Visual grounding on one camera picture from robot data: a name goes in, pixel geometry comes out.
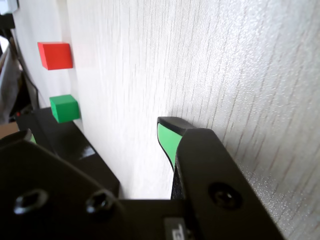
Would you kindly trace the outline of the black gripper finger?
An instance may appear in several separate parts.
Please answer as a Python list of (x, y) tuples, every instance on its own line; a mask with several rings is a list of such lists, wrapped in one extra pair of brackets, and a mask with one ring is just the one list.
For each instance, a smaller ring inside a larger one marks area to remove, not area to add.
[(3, 240), (128, 240), (113, 193), (20, 132), (0, 141)]
[(283, 239), (213, 130), (160, 116), (157, 138), (180, 181), (197, 240)]

